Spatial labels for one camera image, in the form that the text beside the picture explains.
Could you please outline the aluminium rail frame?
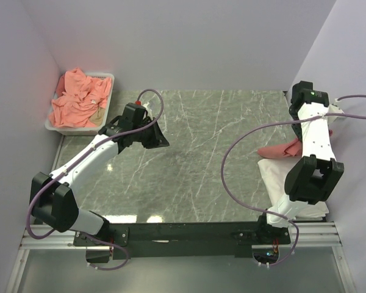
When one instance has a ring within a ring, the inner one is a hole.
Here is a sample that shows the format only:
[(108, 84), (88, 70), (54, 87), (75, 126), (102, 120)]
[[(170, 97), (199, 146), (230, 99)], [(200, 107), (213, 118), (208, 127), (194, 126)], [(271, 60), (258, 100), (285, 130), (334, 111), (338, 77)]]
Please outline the aluminium rail frame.
[[(159, 195), (108, 203), (85, 197), (109, 220), (134, 222), (225, 222), (256, 215), (225, 193)], [(9, 292), (355, 292), (356, 286), (333, 223), (302, 223), (293, 255), (274, 267), (232, 256), (134, 258), (125, 266), (112, 261), (102, 272), (85, 262), (85, 249), (73, 245), (74, 233), (43, 240), (24, 235)]]

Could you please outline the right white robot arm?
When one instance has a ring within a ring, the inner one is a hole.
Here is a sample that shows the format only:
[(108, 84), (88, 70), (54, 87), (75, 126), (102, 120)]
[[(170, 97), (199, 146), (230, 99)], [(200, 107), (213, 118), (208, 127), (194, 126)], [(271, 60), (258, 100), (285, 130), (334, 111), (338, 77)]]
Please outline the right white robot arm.
[(312, 82), (300, 81), (292, 87), (289, 107), (296, 139), (258, 149), (262, 172), (266, 169), (264, 162), (298, 158), (285, 175), (282, 192), (276, 193), (278, 199), (267, 213), (267, 222), (255, 230), (261, 243), (270, 243), (277, 236), (276, 227), (285, 227), (308, 206), (325, 202), (342, 177), (344, 164), (337, 161), (330, 143), (329, 113), (328, 94), (314, 90)]

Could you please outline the tan t-shirt in basket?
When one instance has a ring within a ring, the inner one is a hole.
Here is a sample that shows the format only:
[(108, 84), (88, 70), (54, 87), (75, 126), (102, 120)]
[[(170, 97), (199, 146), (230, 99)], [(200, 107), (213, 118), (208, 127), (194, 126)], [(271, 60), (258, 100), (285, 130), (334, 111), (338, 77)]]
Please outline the tan t-shirt in basket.
[(88, 122), (91, 127), (101, 126), (106, 109), (103, 107), (98, 107), (98, 110), (89, 118)]

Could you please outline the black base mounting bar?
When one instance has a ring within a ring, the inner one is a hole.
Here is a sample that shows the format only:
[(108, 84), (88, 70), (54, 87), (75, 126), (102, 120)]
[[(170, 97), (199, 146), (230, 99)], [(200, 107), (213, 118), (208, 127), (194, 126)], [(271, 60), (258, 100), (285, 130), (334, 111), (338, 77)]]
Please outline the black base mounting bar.
[(113, 223), (113, 242), (131, 258), (174, 256), (252, 257), (255, 245), (291, 243), (287, 228), (275, 228), (259, 217), (256, 222)]

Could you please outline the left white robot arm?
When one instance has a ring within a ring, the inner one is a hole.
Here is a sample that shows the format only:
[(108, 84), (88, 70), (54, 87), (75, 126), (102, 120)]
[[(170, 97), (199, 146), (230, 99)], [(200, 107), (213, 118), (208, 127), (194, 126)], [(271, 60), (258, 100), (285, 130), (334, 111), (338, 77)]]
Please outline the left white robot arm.
[(92, 141), (75, 157), (50, 174), (42, 172), (32, 179), (26, 229), (31, 230), (31, 217), (49, 225), (54, 231), (87, 233), (95, 245), (105, 244), (110, 237), (109, 221), (92, 211), (80, 209), (75, 194), (91, 175), (133, 143), (143, 148), (167, 147), (147, 104), (128, 103), (121, 115), (103, 126)]

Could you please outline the red t-shirt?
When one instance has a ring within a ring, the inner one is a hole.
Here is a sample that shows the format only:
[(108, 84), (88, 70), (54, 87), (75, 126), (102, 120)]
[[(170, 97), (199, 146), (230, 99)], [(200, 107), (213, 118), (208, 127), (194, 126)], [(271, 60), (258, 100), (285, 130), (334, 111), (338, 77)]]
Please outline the red t-shirt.
[(289, 143), (265, 146), (257, 150), (257, 154), (265, 159), (281, 159), (284, 157), (301, 157), (303, 144), (295, 138)]

